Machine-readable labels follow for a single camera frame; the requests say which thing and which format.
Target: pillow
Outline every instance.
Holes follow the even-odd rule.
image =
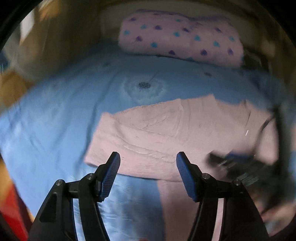
[[[243,46],[226,17],[190,18],[138,10],[123,20],[119,46],[126,52],[161,55],[225,67],[240,67]]]

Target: red object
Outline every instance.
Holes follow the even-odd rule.
[[[1,205],[0,211],[8,223],[15,236],[20,241],[28,239],[28,227],[25,225],[24,218],[21,213],[20,198],[14,186],[12,186],[7,194],[5,202]]]

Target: black cable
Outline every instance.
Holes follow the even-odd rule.
[[[264,123],[263,125],[260,127],[259,129],[259,133],[258,133],[258,136],[257,136],[257,139],[256,139],[256,142],[255,142],[255,145],[254,145],[254,148],[253,148],[253,151],[252,151],[252,157],[254,157],[256,155],[256,153],[258,152],[258,148],[259,148],[259,145],[261,143],[261,138],[262,138],[262,135],[263,135],[263,130],[265,129],[265,127],[270,123],[271,120],[273,120],[275,118],[274,115],[270,116]]]

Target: pink cloth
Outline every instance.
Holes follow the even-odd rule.
[[[224,17],[193,19],[178,13],[137,11],[121,24],[119,46],[126,52],[239,67],[243,46]]]
[[[269,116],[248,102],[229,105],[213,95],[135,107],[114,115],[104,113],[85,162],[98,166],[117,151],[121,156],[119,173],[159,179],[166,240],[186,240],[198,204],[187,196],[176,154],[184,151],[202,172],[219,179],[205,162],[207,154],[212,150],[224,155],[231,150],[250,151]],[[277,158],[274,122],[264,130],[258,156],[268,163]],[[222,210],[220,205],[213,240],[219,238]]]

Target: blue gripper pad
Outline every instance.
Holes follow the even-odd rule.
[[[198,202],[197,185],[199,183],[199,177],[194,171],[193,165],[190,163],[184,152],[179,152],[177,154],[176,163],[187,195],[191,197],[194,202]]]
[[[250,155],[239,155],[234,152],[230,152],[225,157],[226,160],[233,160],[235,162],[246,162],[250,159],[253,159]]]
[[[115,177],[117,175],[120,166],[120,155],[117,152],[113,152],[105,164],[105,176],[101,183],[101,194],[102,199],[109,196]]]

